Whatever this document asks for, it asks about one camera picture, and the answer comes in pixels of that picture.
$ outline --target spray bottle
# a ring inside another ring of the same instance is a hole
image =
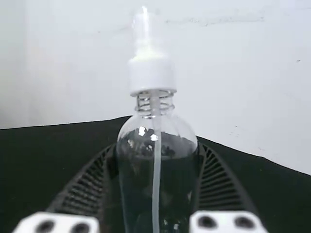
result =
[[[146,7],[134,17],[136,54],[128,64],[137,114],[122,126],[116,149],[127,233],[188,232],[198,178],[197,138],[173,113],[173,65],[159,26]]]

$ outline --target white bottle cap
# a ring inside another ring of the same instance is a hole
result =
[[[176,92],[173,64],[161,49],[160,23],[157,21],[157,16],[144,6],[134,16],[136,55],[128,62],[131,96],[149,90]]]

